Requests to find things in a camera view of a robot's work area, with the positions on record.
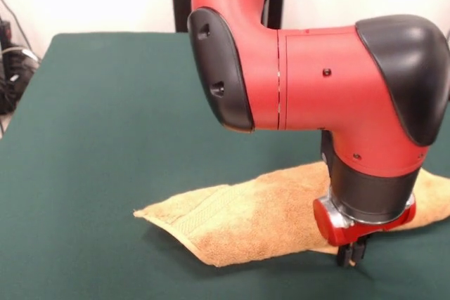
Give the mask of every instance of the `folded towel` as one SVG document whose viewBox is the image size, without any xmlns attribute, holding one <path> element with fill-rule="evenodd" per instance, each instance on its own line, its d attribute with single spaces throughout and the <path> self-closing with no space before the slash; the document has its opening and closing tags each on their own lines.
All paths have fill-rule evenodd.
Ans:
<svg viewBox="0 0 450 300">
<path fill-rule="evenodd" d="M 203 263 L 217 267 L 312 250 L 336 254 L 321 237 L 312 202 L 328 191 L 323 162 L 263 174 L 235 185 L 175 195 L 135 211 L 166 230 Z M 422 169 L 414 187 L 414 220 L 408 230 L 450 216 L 450 179 Z"/>
</svg>

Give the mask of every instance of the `small hole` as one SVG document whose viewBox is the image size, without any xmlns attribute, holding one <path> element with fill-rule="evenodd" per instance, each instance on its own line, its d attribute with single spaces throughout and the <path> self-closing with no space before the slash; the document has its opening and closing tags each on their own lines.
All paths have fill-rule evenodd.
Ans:
<svg viewBox="0 0 450 300">
<path fill-rule="evenodd" d="M 198 31 L 199 40 L 204 40 L 208 38 L 210 35 L 211 35 L 210 24 L 203 25 L 202 28 L 200 28 L 200 31 Z"/>
<path fill-rule="evenodd" d="M 217 96 L 218 98 L 224 97 L 225 94 L 224 82 L 220 81 L 217 82 L 216 84 L 211 85 L 210 91 L 212 95 Z"/>
</svg>

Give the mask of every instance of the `black cable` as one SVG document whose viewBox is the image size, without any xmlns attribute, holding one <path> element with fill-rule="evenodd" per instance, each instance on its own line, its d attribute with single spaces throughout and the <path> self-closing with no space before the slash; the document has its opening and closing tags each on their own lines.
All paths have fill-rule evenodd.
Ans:
<svg viewBox="0 0 450 300">
<path fill-rule="evenodd" d="M 1 131 L 1 137 L 3 137 L 3 135 L 5 134 L 5 128 L 3 128 L 3 123 L 1 123 L 1 120 L 0 120 L 0 131 Z"/>
<path fill-rule="evenodd" d="M 36 72 L 36 69 L 27 63 L 29 59 L 30 57 L 21 51 L 8 53 L 7 67 L 0 59 L 0 66 L 5 70 L 4 75 L 0 76 L 0 115 L 14 112 L 18 101 L 22 98 L 22 94 Z"/>
<path fill-rule="evenodd" d="M 23 39 L 25 40 L 27 47 L 29 50 L 33 50 L 33 48 L 31 48 L 31 44 L 28 41 L 27 35 L 23 32 L 22 26 L 19 23 L 19 19 L 17 19 L 17 16 L 15 15 L 15 13 L 13 12 L 13 10 L 11 10 L 11 8 L 8 6 L 8 4 L 5 2 L 5 0 L 0 0 L 0 2 L 3 4 L 3 6 L 5 6 L 6 10 L 13 16 L 14 21 L 17 25 L 17 27 L 20 30 L 20 33 L 23 35 Z"/>
</svg>

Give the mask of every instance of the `green tablecloth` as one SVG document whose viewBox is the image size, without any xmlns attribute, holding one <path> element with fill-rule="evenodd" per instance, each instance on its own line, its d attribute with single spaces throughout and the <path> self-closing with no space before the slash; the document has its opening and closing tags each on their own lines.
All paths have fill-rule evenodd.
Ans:
<svg viewBox="0 0 450 300">
<path fill-rule="evenodd" d="M 450 116 L 425 168 L 450 176 Z M 134 209 L 319 159 L 316 132 L 223 129 L 184 34 L 57 36 L 0 142 L 0 299 L 445 299 L 450 221 L 364 263 L 205 266 Z"/>
</svg>

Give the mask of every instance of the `red cylindrical segment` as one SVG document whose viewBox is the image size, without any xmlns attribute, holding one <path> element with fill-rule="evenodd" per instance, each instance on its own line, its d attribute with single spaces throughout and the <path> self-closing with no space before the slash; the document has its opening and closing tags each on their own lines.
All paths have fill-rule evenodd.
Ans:
<svg viewBox="0 0 450 300">
<path fill-rule="evenodd" d="M 256 129 L 278 128 L 279 78 L 276 30 L 261 24 L 264 0 L 191 0 L 227 21 L 238 49 Z"/>
<path fill-rule="evenodd" d="M 423 163 L 428 148 L 405 133 L 383 75 L 355 27 L 278 35 L 286 45 L 286 57 L 280 58 L 287 63 L 287 71 L 280 72 L 287 84 L 286 129 L 332 131 L 339 158 L 368 175 L 402 176 Z"/>
</svg>

